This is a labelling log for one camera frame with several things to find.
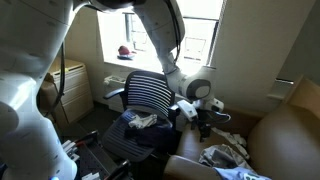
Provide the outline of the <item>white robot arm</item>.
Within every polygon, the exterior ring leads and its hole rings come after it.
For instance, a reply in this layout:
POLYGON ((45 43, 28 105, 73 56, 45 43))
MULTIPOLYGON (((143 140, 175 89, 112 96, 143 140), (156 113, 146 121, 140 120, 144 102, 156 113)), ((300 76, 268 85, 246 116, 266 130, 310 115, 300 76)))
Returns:
POLYGON ((185 35, 176 0, 0 0, 1 180, 75 180, 78 167, 67 155, 52 121, 36 97, 79 10, 131 8, 150 38, 170 90, 192 108, 218 110, 211 72, 185 75, 177 65, 185 35))

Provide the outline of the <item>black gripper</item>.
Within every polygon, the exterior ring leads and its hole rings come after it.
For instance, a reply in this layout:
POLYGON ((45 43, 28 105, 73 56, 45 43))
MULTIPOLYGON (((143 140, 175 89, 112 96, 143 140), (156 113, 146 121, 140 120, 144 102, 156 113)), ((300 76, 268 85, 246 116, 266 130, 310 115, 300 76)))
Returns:
POLYGON ((198 110, 198 123, 197 120, 191 122, 191 130, 199 126, 200 141, 204 142, 211 134, 212 124, 227 123, 231 120, 231 116, 227 113, 221 113, 213 110, 198 110))

